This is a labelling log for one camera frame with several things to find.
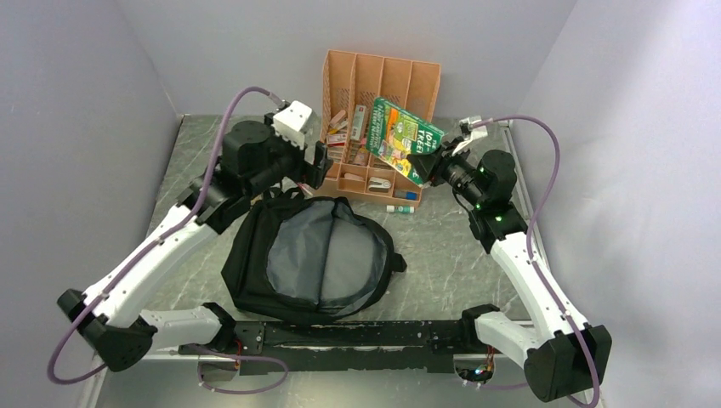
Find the green treehouse paperback book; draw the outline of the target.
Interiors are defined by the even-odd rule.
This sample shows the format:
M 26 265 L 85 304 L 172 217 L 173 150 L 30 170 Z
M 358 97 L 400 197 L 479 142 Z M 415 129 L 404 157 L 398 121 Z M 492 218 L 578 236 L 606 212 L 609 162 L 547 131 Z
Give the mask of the green treehouse paperback book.
M 377 97 L 372 106 L 365 147 L 381 162 L 415 185 L 422 186 L 424 181 L 408 157 L 433 153 L 440 147 L 445 134 L 433 123 L 388 99 Z

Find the black student backpack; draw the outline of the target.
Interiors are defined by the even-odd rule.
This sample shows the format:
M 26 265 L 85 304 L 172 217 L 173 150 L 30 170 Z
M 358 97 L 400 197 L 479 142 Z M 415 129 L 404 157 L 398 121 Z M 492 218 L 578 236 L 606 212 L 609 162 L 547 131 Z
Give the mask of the black student backpack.
M 369 308 L 406 268 L 389 232 L 346 198 L 292 189 L 251 207 L 221 275 L 240 311 L 310 326 Z

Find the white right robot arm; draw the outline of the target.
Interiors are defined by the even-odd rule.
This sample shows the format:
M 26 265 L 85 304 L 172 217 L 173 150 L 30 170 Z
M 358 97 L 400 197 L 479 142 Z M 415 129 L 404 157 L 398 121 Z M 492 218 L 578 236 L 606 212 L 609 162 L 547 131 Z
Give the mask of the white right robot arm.
M 423 183 L 448 184 L 463 198 L 469 227 L 485 252 L 502 268 L 532 322 L 526 328 L 499 308 L 482 305 L 464 311 L 459 342 L 470 352 L 485 346 L 522 368 L 531 392 L 541 401 L 590 391 L 589 407 L 600 401 L 600 385 L 610 355 L 608 330 L 592 326 L 555 282 L 532 240 L 532 227 L 512 202 L 517 183 L 515 161 L 502 150 L 489 150 L 477 165 L 466 155 L 443 149 L 411 155 Z

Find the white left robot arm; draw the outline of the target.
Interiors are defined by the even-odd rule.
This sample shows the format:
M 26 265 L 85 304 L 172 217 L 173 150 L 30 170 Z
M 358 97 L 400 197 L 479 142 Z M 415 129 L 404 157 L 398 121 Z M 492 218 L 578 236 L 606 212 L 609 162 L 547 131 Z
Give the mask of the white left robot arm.
M 106 277 L 87 289 L 69 289 L 60 309 L 99 356 L 101 367 L 119 372 L 156 349 L 197 344 L 222 354 L 236 340 L 235 320 L 218 304 L 193 309 L 146 308 L 156 290 L 195 251 L 222 235 L 246 214 L 252 200 L 283 179 L 321 186 L 330 166 L 326 148 L 315 144 L 308 117 L 282 114 L 263 121 L 222 125 L 210 161 L 168 210 L 160 224 Z

